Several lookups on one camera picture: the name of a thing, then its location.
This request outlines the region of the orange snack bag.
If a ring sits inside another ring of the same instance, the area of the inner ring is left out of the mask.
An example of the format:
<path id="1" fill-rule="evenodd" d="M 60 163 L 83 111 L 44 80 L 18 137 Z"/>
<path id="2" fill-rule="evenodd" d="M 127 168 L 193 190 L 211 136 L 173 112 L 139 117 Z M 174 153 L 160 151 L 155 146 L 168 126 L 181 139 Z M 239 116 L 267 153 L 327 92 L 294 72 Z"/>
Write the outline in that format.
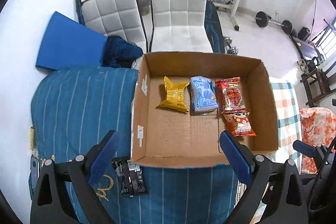
<path id="1" fill-rule="evenodd" d="M 234 137 L 256 136 L 249 121 L 249 111 L 232 111 L 223 113 L 228 131 Z"/>

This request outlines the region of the black snack bag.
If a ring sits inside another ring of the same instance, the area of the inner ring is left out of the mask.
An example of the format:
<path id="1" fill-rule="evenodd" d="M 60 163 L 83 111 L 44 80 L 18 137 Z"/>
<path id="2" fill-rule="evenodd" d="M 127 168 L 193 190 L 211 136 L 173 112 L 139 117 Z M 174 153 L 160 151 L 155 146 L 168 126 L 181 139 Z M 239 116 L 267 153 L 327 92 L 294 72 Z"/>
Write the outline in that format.
<path id="1" fill-rule="evenodd" d="M 112 166 L 121 182 L 121 196 L 136 197 L 148 194 L 140 165 L 131 162 L 130 158 L 125 156 L 112 159 Z"/>

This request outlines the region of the red snack bag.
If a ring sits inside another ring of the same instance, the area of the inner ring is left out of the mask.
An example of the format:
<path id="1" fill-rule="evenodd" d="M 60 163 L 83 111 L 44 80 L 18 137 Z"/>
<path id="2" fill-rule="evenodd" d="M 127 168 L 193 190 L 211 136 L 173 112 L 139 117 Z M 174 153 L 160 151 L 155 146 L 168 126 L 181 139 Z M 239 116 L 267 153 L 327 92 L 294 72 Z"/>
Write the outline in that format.
<path id="1" fill-rule="evenodd" d="M 222 113 L 247 110 L 240 91 L 240 77 L 215 81 L 219 92 Z"/>

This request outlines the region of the blue white tissue pack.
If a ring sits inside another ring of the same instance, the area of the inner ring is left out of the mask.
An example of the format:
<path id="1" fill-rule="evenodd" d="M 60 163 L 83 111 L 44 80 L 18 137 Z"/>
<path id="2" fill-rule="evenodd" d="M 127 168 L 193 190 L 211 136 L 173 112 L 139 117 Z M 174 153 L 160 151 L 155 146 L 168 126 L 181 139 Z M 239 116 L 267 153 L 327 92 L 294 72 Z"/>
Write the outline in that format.
<path id="1" fill-rule="evenodd" d="M 206 113 L 218 108 L 215 88 L 211 79 L 203 76 L 191 77 L 190 85 L 193 112 Z"/>

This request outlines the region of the yellow snack bag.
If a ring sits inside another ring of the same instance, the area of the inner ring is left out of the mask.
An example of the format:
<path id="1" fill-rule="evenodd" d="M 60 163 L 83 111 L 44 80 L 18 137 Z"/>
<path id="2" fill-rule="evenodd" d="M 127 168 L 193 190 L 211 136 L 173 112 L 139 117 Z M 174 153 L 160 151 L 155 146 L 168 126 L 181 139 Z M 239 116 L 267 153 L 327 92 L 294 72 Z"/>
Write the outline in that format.
<path id="1" fill-rule="evenodd" d="M 187 113 L 188 108 L 185 103 L 185 88 L 189 86 L 189 82 L 174 83 L 169 77 L 163 78 L 166 96 L 157 107 L 177 110 L 182 113 Z"/>

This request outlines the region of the orange floral cushion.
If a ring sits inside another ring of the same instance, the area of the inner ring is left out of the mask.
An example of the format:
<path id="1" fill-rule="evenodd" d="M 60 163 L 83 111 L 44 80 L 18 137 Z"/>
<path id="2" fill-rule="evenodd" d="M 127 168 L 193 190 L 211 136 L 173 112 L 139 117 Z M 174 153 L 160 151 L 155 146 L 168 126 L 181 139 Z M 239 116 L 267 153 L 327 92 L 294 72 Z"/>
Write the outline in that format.
<path id="1" fill-rule="evenodd" d="M 312 146 L 329 146 L 335 138 L 335 115 L 325 107 L 299 109 L 302 141 Z"/>

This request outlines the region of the plaid blanket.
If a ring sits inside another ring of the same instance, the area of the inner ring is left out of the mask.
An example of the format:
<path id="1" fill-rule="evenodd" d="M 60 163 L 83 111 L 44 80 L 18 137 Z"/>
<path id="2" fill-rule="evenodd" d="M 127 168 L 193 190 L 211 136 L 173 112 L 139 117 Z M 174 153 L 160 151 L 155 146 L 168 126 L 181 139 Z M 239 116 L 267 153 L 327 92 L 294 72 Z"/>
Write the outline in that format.
<path id="1" fill-rule="evenodd" d="M 284 163 L 292 159 L 299 172 L 302 170 L 302 155 L 293 148 L 296 140 L 302 139 L 299 105 L 293 84 L 276 77 L 269 78 L 277 113 L 278 147 L 276 150 L 255 151 L 273 162 Z"/>

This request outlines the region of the dark wooden furniture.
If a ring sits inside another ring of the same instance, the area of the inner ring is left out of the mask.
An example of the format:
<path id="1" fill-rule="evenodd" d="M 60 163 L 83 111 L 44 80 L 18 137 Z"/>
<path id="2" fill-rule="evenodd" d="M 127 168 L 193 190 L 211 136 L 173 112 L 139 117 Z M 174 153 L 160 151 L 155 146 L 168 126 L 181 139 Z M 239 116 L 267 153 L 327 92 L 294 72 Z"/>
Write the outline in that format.
<path id="1" fill-rule="evenodd" d="M 331 74 L 332 70 L 335 69 L 335 61 L 327 63 L 316 45 L 314 43 L 310 45 L 313 46 L 316 55 L 310 60 L 302 59 L 299 61 L 300 68 L 303 71 L 300 83 L 305 88 L 306 106 L 317 107 L 316 103 L 318 101 L 335 93 L 335 88 L 331 88 L 332 85 L 335 85 L 335 72 Z M 315 97 L 311 93 L 311 87 L 314 84 L 318 84 L 319 88 L 319 92 Z"/>

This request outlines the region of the blue striped bedsheet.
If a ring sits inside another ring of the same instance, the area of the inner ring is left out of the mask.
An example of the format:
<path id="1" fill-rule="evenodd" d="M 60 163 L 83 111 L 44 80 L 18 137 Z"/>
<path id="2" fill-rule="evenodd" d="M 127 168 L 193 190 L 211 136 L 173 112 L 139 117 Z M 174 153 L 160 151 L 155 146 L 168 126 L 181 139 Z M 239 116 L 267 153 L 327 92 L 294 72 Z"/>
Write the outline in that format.
<path id="1" fill-rule="evenodd" d="M 134 69 L 103 67 L 63 68 L 47 76 L 31 102 L 40 160 L 85 155 L 109 130 L 121 135 L 117 156 L 129 156 L 137 76 Z M 121 196 L 111 166 L 94 186 L 116 223 L 223 223 L 235 207 L 238 180 L 230 166 L 142 171 L 144 196 Z"/>

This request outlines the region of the dumbbell on floor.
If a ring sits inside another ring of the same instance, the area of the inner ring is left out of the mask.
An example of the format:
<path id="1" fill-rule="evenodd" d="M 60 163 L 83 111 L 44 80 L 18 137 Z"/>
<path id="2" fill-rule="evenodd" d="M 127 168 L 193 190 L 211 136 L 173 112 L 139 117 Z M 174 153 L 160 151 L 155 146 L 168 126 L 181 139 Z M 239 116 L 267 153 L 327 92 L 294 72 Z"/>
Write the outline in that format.
<path id="1" fill-rule="evenodd" d="M 229 55 L 238 55 L 239 49 L 236 46 L 232 46 L 232 38 L 229 36 L 224 36 L 224 46 L 227 48 L 227 53 Z"/>

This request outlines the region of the cardboard milk box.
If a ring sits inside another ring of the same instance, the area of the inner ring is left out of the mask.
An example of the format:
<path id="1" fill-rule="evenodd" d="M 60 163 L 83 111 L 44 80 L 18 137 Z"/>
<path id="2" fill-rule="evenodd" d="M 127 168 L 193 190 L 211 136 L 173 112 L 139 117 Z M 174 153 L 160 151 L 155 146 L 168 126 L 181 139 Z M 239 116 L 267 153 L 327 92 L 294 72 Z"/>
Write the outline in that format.
<path id="1" fill-rule="evenodd" d="M 186 113 L 162 108 L 164 78 L 183 83 L 194 76 L 212 81 L 240 77 L 254 136 L 239 138 L 253 154 L 278 149 L 277 112 L 269 75 L 259 59 L 201 52 L 147 53 L 139 65 L 134 95 L 131 160 L 158 168 L 201 168 L 227 164 L 219 137 L 226 129 L 220 110 Z"/>

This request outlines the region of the small barbell on floor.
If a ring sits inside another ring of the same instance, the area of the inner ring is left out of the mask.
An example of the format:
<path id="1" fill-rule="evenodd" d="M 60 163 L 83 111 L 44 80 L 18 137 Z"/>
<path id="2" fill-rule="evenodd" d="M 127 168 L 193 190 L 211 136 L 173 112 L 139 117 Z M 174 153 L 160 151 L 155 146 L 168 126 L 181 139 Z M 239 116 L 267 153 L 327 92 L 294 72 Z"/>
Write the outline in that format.
<path id="1" fill-rule="evenodd" d="M 260 27 L 260 28 L 265 28 L 267 27 L 269 24 L 274 24 L 277 26 L 280 26 L 282 28 L 282 30 L 289 35 L 292 31 L 293 31 L 293 25 L 289 20 L 284 20 L 281 23 L 280 22 L 276 22 L 274 20 L 272 20 L 272 18 L 266 14 L 263 11 L 259 11 L 256 16 L 254 17 L 256 24 Z"/>

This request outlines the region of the blue foam mat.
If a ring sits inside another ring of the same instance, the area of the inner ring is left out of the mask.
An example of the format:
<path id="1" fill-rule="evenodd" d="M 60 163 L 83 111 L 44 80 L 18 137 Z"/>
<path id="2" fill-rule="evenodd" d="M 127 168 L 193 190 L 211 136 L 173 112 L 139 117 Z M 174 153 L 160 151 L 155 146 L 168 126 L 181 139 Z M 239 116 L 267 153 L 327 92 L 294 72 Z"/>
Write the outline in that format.
<path id="1" fill-rule="evenodd" d="M 58 70 L 100 65 L 106 41 L 103 34 L 56 11 L 43 35 L 36 66 Z"/>

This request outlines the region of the dark blue cloth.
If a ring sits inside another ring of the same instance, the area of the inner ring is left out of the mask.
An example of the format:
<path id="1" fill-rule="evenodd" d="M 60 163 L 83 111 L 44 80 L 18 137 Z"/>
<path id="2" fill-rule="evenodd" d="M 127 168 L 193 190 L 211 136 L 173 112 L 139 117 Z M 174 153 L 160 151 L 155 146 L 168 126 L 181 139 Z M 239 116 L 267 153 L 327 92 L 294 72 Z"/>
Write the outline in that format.
<path id="1" fill-rule="evenodd" d="M 104 46 L 101 65 L 110 68 L 131 68 L 132 64 L 143 55 L 142 48 L 121 38 L 109 36 Z"/>

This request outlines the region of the right white quilted chair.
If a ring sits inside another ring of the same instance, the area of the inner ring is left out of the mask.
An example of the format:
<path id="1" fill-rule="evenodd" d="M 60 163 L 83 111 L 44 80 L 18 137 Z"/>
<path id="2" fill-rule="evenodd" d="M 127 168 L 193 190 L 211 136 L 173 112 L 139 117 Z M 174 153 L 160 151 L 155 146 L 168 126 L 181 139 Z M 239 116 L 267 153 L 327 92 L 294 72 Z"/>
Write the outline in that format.
<path id="1" fill-rule="evenodd" d="M 151 52 L 204 52 L 213 49 L 205 30 L 207 0 L 151 0 Z"/>

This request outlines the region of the white quilted chair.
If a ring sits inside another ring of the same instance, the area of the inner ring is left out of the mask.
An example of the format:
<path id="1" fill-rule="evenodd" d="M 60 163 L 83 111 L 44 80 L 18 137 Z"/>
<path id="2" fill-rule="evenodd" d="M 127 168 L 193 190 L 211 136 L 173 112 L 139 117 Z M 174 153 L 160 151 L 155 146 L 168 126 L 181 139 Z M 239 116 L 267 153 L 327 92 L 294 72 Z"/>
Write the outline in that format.
<path id="1" fill-rule="evenodd" d="M 77 0 L 78 20 L 106 37 L 119 36 L 147 53 L 147 36 L 138 0 Z"/>
<path id="2" fill-rule="evenodd" d="M 151 52 L 204 52 L 213 49 L 205 30 L 207 0 L 151 0 Z"/>

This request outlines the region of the left white quilted chair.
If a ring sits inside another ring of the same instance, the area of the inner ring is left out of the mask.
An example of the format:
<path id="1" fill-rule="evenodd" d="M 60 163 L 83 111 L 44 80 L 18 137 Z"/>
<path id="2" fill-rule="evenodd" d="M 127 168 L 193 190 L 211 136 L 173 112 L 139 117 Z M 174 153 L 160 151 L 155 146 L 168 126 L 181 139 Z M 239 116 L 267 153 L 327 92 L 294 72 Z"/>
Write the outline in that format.
<path id="1" fill-rule="evenodd" d="M 106 37 L 119 36 L 147 53 L 147 36 L 138 0 L 77 0 L 78 20 Z"/>

